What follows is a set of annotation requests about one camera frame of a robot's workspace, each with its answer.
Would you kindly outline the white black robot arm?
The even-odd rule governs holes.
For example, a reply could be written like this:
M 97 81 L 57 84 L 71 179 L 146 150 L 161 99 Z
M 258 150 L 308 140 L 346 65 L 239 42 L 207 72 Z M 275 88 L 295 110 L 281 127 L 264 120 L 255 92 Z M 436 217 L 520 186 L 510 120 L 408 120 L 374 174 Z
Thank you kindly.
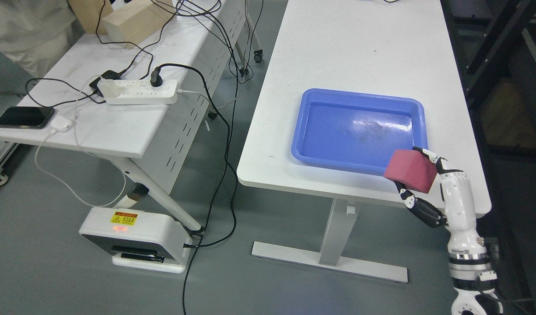
M 448 267 L 456 291 L 452 315 L 504 314 L 504 307 L 496 295 L 497 273 L 485 247 L 450 250 Z

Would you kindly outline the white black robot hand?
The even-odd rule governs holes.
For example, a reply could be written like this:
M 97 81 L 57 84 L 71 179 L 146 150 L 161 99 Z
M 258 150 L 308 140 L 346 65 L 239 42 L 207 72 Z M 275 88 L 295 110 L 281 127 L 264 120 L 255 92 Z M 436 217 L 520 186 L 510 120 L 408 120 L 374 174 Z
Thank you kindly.
M 471 182 L 466 172 L 454 167 L 446 158 L 421 147 L 412 149 L 420 152 L 436 167 L 436 178 L 440 179 L 441 199 L 444 209 L 418 197 L 400 182 L 392 181 L 406 209 L 428 227 L 446 227 L 450 233 L 450 250 L 479 249 L 485 247 L 482 237 L 476 231 L 476 207 L 474 205 Z

